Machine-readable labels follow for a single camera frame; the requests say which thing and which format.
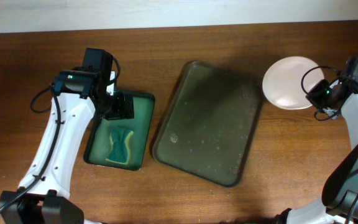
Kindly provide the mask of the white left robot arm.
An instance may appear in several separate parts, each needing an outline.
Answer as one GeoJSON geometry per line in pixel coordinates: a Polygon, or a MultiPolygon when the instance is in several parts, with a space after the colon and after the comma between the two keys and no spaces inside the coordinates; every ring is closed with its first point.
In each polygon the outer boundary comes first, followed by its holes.
{"type": "Polygon", "coordinates": [[[107,94],[110,110],[100,115],[90,98],[51,92],[50,117],[32,165],[15,192],[3,191],[0,196],[0,217],[5,223],[89,222],[82,209],[70,202],[70,186],[79,146],[92,119],[96,122],[88,150],[93,150],[100,138],[107,144],[104,162],[126,166],[131,159],[132,131],[114,128],[103,136],[98,128],[108,121],[132,119],[133,95],[122,91],[107,94]]]}

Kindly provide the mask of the green and yellow sponge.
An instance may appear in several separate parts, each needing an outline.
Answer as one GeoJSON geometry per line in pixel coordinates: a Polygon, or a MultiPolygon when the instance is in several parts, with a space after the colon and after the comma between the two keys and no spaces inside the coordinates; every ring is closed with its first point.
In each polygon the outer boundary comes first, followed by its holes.
{"type": "Polygon", "coordinates": [[[114,127],[109,136],[110,152],[106,161],[117,164],[128,164],[131,158],[130,141],[133,131],[114,127]]]}

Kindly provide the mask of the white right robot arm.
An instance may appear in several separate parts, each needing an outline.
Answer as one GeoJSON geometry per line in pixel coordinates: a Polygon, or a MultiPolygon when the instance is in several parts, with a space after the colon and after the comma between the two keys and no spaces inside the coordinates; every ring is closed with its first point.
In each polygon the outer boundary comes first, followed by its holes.
{"type": "Polygon", "coordinates": [[[358,223],[358,83],[341,83],[345,119],[352,150],[328,177],[320,199],[298,208],[288,208],[274,223],[358,223]]]}

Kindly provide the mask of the white plate with blue stain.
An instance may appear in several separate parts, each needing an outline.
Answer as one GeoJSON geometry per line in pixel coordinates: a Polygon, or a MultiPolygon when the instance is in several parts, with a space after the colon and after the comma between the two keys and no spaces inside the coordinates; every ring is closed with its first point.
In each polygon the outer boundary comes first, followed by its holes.
{"type": "Polygon", "coordinates": [[[266,99],[276,107],[303,110],[312,106],[305,92],[323,79],[323,71],[317,63],[306,57],[292,56],[275,62],[266,71],[262,89],[266,99]]]}

